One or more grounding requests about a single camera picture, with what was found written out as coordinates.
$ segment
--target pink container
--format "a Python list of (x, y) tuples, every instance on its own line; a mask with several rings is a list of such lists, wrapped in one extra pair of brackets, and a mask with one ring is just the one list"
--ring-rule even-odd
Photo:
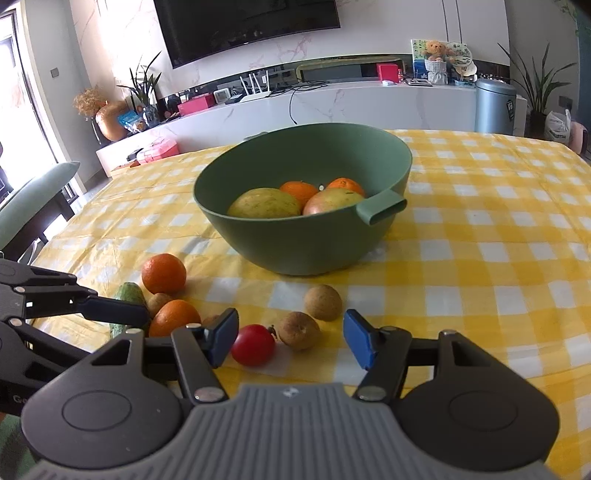
[(187, 102), (181, 103), (178, 106), (178, 111), (181, 116), (188, 115), (190, 113), (200, 112), (207, 110), (209, 107), (216, 104), (216, 99), (212, 93), (204, 93), (198, 97), (191, 98)]
[(177, 143), (169, 138), (161, 137), (139, 152), (136, 159), (143, 164), (174, 155), (180, 155)]

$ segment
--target copper vase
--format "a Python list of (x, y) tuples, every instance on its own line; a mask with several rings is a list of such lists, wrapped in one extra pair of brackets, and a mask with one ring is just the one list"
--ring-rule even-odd
[(128, 110), (127, 103), (120, 100), (107, 103), (96, 113), (96, 123), (99, 124), (100, 131), (112, 142), (127, 137), (128, 131), (119, 123), (117, 117)]

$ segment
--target gray rubber pad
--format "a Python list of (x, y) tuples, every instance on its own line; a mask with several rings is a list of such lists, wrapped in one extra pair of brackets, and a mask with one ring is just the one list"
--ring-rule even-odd
[(557, 480), (542, 463), (503, 473), (447, 466), (416, 448), (389, 408), (340, 384), (246, 385), (196, 407), (159, 452), (109, 471), (40, 462), (25, 480)]

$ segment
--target table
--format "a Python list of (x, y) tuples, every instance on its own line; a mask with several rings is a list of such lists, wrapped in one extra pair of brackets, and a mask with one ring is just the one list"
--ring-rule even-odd
[[(412, 149), (408, 208), (377, 249), (347, 270), (282, 277), (241, 258), (192, 198), (195, 177), (230, 147), (130, 169), (84, 207), (41, 252), (37, 265), (75, 273), (113, 295), (140, 283), (150, 256), (183, 259), (180, 294), (202, 316), (235, 306), (241, 324), (268, 325), (303, 309), (311, 284), (328, 283), (375, 326), (435, 338), (456, 329), (543, 390), (561, 418), (548, 464), (580, 479), (591, 468), (591, 168), (566, 147), (449, 131), (393, 131)], [(35, 325), (94, 350), (108, 327), (76, 316)], [(321, 322), (307, 352), (278, 346), (260, 369), (227, 359), (217, 374), (230, 395), (241, 382), (355, 385), (363, 372), (339, 321)], [(429, 378), (411, 368), (407, 387)]]

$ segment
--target bowl handle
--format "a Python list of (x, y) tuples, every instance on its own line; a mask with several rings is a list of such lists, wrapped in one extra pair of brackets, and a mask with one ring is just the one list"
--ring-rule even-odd
[(356, 206), (357, 215), (369, 226), (378, 223), (385, 218), (402, 212), (407, 205), (405, 198), (393, 190), (383, 192), (370, 197)]

